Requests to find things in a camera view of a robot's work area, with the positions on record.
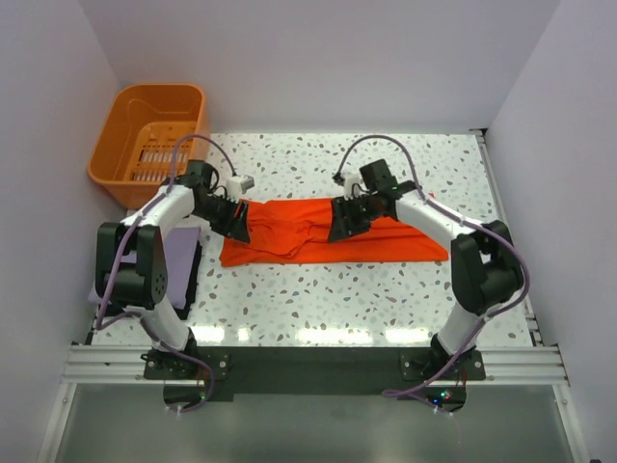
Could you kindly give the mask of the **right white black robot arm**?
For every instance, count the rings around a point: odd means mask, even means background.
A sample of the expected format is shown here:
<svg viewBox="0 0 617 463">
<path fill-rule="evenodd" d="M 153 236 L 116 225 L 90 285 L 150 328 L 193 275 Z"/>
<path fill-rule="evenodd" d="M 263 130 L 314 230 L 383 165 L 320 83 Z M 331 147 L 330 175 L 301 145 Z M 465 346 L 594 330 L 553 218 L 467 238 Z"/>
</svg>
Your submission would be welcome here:
<svg viewBox="0 0 617 463">
<path fill-rule="evenodd" d="M 427 235 L 449 256 L 454 305 L 430 342 L 422 363 L 429 378 L 452 378 L 464 366 L 482 327 L 518 304 L 528 289 L 528 271 L 505 223 L 465 217 L 425 194 L 412 180 L 398 181 L 383 159 L 356 175 L 337 172 L 343 189 L 331 201 L 329 239 L 337 242 L 368 232 L 379 218 L 391 218 Z"/>
</svg>

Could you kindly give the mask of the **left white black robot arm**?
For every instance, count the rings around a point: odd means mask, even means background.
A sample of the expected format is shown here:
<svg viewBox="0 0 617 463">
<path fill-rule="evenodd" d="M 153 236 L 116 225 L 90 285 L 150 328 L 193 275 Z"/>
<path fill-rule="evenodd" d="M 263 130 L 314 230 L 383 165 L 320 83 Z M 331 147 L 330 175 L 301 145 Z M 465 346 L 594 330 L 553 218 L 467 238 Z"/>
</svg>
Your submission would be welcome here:
<svg viewBox="0 0 617 463">
<path fill-rule="evenodd" d="M 234 174 L 218 194 L 217 177 L 212 165 L 192 160 L 183 175 L 166 179 L 154 198 L 132 215 L 97 230 L 96 330 L 123 318 L 137 319 L 152 342 L 144 361 L 172 378 L 214 375 L 200 359 L 192 330 L 182 323 L 167 295 L 165 238 L 182 219 L 194 215 L 224 238 L 250 240 L 249 206 L 241 198 L 254 187 L 254 178 Z"/>
</svg>

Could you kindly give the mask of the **orange t shirt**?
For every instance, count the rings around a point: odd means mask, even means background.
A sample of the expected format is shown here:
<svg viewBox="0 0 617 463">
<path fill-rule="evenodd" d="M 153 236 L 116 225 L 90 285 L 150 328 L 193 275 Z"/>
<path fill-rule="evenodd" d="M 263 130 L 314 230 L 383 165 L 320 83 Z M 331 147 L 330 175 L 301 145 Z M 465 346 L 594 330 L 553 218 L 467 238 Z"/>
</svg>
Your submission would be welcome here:
<svg viewBox="0 0 617 463">
<path fill-rule="evenodd" d="M 421 231 L 389 217 L 370 230 L 329 242 L 331 201 L 327 198 L 251 202 L 250 242 L 225 239 L 220 254 L 224 267 L 249 263 L 443 262 L 448 252 Z"/>
</svg>

